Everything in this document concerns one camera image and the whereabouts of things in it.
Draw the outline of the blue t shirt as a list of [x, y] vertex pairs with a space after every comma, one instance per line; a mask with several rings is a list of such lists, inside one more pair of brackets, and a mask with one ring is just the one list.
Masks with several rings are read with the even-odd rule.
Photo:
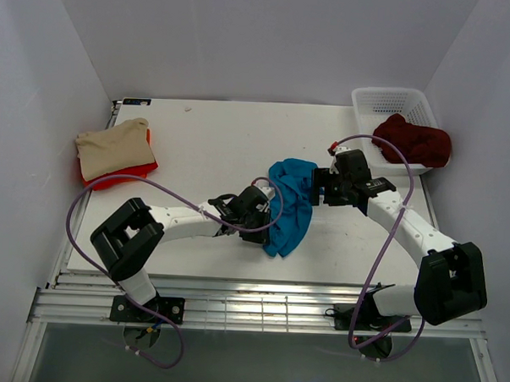
[[276, 195], [271, 201], [270, 242], [264, 246], [269, 257], [285, 258], [295, 250], [310, 228], [313, 206], [310, 203], [312, 173], [317, 164], [296, 158], [277, 161], [269, 168], [268, 178], [280, 189], [283, 202]]

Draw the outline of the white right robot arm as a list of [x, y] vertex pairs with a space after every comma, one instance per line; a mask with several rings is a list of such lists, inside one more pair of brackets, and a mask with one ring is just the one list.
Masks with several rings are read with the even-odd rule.
[[388, 231], [419, 269], [413, 285], [376, 286], [351, 310], [354, 320], [380, 329], [392, 317], [417, 315], [431, 325], [479, 311], [487, 305], [482, 253], [458, 243], [406, 207], [397, 188], [373, 178], [361, 150], [335, 146], [332, 165], [312, 172], [312, 205], [352, 206]]

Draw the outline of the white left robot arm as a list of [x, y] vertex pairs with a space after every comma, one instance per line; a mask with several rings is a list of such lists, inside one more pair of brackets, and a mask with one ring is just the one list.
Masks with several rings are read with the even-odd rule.
[[156, 289], [145, 264], [161, 243], [182, 238], [220, 237], [237, 233], [245, 242], [269, 243], [270, 202], [276, 190], [251, 185], [241, 194], [221, 195], [197, 206], [149, 206], [129, 199], [90, 236], [95, 251], [131, 300], [129, 311], [139, 320], [158, 311]]

